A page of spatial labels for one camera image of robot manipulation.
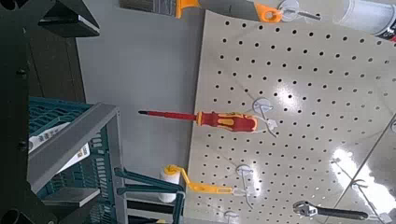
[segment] red and yellow screwdriver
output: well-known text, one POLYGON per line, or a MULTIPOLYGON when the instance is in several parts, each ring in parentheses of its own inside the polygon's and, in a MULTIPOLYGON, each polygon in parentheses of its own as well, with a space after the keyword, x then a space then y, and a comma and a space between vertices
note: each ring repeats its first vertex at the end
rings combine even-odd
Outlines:
POLYGON ((208 125, 235 133, 253 133, 257 130, 257 119, 240 113, 204 113, 197 115, 158 111, 139 111, 139 114, 164 117, 168 119, 195 120, 199 126, 208 125))

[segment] paint roller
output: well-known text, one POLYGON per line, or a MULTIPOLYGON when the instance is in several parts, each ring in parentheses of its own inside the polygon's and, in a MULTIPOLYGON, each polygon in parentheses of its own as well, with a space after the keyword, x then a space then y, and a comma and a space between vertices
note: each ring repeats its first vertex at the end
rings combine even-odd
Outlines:
MULTIPOLYGON (((161 170, 160 179, 173 184, 178 184, 180 181, 180 175, 183 176, 187 187, 198 193, 208 193, 208 194, 233 194, 233 195, 243 195, 245 192, 241 189, 233 189, 230 187, 219 187, 214 185, 207 185, 201 183, 190 182, 186 171, 176 165, 167 165, 161 170)), ((176 199, 176 194, 174 193, 160 193, 159 199, 163 203, 171 203, 176 199)))

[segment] pegboard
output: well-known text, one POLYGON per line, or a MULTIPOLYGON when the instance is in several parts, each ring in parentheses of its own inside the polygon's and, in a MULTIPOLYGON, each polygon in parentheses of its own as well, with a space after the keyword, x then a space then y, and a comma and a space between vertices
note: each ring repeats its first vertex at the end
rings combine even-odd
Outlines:
POLYGON ((185 216, 227 222, 231 210, 241 224, 323 222, 291 207, 337 203, 347 184, 334 156, 345 153, 359 167, 396 109, 395 50, 329 23, 263 24, 207 11, 196 112, 253 113, 253 101, 265 97, 274 106, 266 115, 279 127, 277 138, 194 127, 191 179, 242 189, 235 168, 248 164, 253 208, 244 197, 188 191, 185 216))

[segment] white wall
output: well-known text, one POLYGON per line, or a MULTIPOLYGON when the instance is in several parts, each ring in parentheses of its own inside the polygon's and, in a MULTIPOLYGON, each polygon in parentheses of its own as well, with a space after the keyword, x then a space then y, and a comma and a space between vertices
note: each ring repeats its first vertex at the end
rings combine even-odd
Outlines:
POLYGON ((88 103, 120 106, 125 167, 154 177, 165 164, 187 167, 191 123, 137 111, 193 113, 204 12, 177 20, 111 0, 85 3, 101 27, 99 37, 78 40, 85 93, 88 103))

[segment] green plastic crate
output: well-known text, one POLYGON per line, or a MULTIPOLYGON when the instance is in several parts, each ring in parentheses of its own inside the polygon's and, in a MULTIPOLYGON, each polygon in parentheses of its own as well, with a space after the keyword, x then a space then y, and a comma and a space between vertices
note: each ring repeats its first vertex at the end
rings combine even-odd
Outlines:
MULTIPOLYGON (((72 122, 91 106, 47 98, 29 99, 29 136, 65 122, 72 122)), ((85 223, 117 223, 106 127, 89 142, 91 155, 54 176, 38 193, 40 199, 64 187, 101 190, 98 204, 85 223)))

